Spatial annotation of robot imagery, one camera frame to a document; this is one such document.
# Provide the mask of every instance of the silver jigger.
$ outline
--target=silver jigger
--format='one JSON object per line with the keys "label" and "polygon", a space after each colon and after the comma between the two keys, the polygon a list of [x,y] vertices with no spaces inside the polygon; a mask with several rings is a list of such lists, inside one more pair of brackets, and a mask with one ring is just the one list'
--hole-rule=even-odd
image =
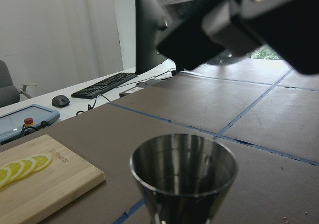
{"label": "silver jigger", "polygon": [[152,224],[209,224],[235,179],[237,164],[223,145],[200,136],[152,138],[130,158]]}

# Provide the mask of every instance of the black monitor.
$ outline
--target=black monitor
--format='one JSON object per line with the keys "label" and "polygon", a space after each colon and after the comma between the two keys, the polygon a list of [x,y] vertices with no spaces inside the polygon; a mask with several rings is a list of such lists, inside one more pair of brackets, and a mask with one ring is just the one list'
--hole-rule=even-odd
{"label": "black monitor", "polygon": [[156,0],[135,0],[135,15],[135,73],[140,75],[167,59],[157,51],[156,43],[169,21]]}

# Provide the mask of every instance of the sliced lemon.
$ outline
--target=sliced lemon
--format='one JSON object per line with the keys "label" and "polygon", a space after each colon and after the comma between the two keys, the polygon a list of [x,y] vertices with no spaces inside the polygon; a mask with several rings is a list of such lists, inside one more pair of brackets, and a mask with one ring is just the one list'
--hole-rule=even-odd
{"label": "sliced lemon", "polygon": [[21,175],[18,177],[18,179],[28,176],[36,168],[36,161],[34,158],[25,158],[20,161],[24,163],[24,170],[21,173]]}
{"label": "sliced lemon", "polygon": [[21,161],[14,161],[14,162],[10,162],[6,164],[3,167],[11,169],[11,176],[9,177],[9,180],[7,181],[7,183],[11,183],[14,180],[17,180],[19,176],[21,175],[21,173],[23,172],[24,163],[22,163]]}
{"label": "sliced lemon", "polygon": [[3,187],[11,177],[11,169],[2,167],[0,168],[0,188]]}
{"label": "sliced lemon", "polygon": [[31,158],[33,158],[36,161],[33,173],[45,169],[47,166],[49,166],[49,164],[52,161],[51,155],[46,153],[37,154]]}

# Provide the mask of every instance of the wall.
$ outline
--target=wall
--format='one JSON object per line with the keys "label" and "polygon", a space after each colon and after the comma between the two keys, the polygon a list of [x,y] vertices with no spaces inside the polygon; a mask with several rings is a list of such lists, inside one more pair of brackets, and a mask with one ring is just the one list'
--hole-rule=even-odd
{"label": "wall", "polygon": [[114,0],[123,68],[135,66],[135,0]]}
{"label": "wall", "polygon": [[0,59],[33,96],[123,69],[113,0],[0,0]]}

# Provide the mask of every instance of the cup rim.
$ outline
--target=cup rim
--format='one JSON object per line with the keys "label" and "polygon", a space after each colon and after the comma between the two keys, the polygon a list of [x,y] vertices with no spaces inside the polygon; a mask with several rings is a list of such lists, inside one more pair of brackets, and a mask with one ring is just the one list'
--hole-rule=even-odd
{"label": "cup rim", "polygon": [[172,192],[168,192],[168,191],[165,191],[165,190],[162,190],[162,189],[158,189],[150,184],[148,184],[147,182],[145,182],[143,179],[141,179],[137,173],[135,172],[134,170],[134,166],[133,166],[133,155],[135,153],[135,151],[141,146],[143,145],[145,142],[143,142],[140,146],[138,146],[133,154],[131,155],[130,157],[130,169],[131,169],[131,173],[132,175],[134,176],[134,178],[139,182],[141,183],[144,187],[146,187],[147,189],[151,190],[152,192],[157,192],[157,193],[162,193],[164,195],[168,195],[168,196],[175,196],[175,197],[185,197],[185,198],[189,198],[189,197],[193,197],[193,198],[199,198],[199,197],[205,197],[205,196],[208,196],[208,195],[213,195],[213,194],[216,194],[216,193],[220,193],[222,190],[225,190],[227,189],[228,187],[230,187],[230,185],[234,182],[236,176],[237,176],[237,173],[238,173],[238,163],[236,161],[236,158],[235,158],[235,155],[234,153],[228,148],[226,147],[224,144],[221,144],[219,142],[216,142],[215,140],[213,139],[210,139],[210,138],[206,138],[206,137],[203,137],[203,136],[199,136],[199,135],[196,135],[196,134],[187,134],[187,133],[171,133],[171,134],[164,134],[164,135],[160,135],[160,136],[156,136],[156,137],[153,137],[152,139],[154,138],[158,138],[158,137],[162,137],[162,136],[170,136],[170,135],[191,135],[191,136],[198,136],[198,137],[201,137],[203,139],[206,139],[206,140],[209,140],[209,141],[213,141],[215,143],[217,143],[218,145],[220,145],[221,147],[223,147],[224,149],[226,149],[227,152],[229,152],[229,154],[231,155],[231,157],[233,158],[234,160],[234,163],[235,163],[235,170],[234,170],[234,175],[228,180],[228,182],[226,182],[224,185],[218,187],[217,189],[214,189],[212,191],[209,191],[209,192],[203,192],[203,193],[196,193],[196,194],[175,194],[175,193],[172,193]]}

